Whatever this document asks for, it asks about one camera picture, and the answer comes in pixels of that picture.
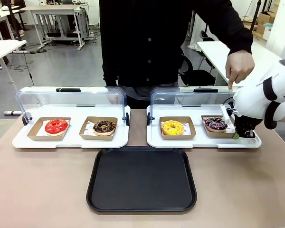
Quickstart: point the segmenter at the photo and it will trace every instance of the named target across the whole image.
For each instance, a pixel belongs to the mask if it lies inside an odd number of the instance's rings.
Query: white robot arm
[[[240,137],[254,137],[253,130],[262,120],[268,129],[285,122],[285,60],[272,66],[259,84],[241,88],[233,99],[231,111]]]

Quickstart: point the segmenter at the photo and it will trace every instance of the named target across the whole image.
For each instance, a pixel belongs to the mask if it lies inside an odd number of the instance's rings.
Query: gray floor
[[[36,31],[31,29],[26,32],[23,39],[29,44],[37,42]],[[201,57],[195,51],[187,48],[187,43],[183,45],[183,51],[198,68]],[[101,56],[101,37],[97,38],[97,43],[86,42],[85,46],[77,51],[74,46],[58,45],[55,47],[47,46],[44,49],[47,53],[26,54],[29,70],[32,74],[36,86],[104,86]],[[9,64],[13,59],[13,64],[26,65],[23,54],[7,55]],[[204,61],[202,69],[210,70]],[[3,111],[17,110],[18,105],[15,101],[16,88],[21,89],[31,86],[28,70],[9,70],[15,84],[8,84],[6,76],[0,70],[0,119],[5,117]]]

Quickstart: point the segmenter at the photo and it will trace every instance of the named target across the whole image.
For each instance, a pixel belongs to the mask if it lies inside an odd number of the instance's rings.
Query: donut
[[[205,120],[205,126],[210,132],[225,132],[228,125],[220,117],[210,117]]]
[[[51,120],[47,123],[45,130],[50,136],[62,135],[66,130],[68,123],[63,119]]]
[[[182,135],[184,125],[175,120],[168,120],[163,123],[162,132],[164,135]]]
[[[109,136],[116,129],[116,123],[108,120],[98,121],[94,124],[93,130],[98,136]]]

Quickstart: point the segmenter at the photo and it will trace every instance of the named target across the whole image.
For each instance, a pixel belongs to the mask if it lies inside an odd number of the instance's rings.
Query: brown table
[[[188,149],[198,199],[184,214],[100,215],[86,202],[97,149],[14,149],[21,119],[0,139],[0,228],[285,227],[285,143],[264,126],[257,150]],[[145,110],[128,145],[147,145]]]

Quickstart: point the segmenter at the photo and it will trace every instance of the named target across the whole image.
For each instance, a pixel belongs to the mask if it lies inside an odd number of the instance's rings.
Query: black shirt
[[[107,86],[178,80],[180,47],[194,10],[230,53],[251,53],[252,35],[229,0],[99,0]]]

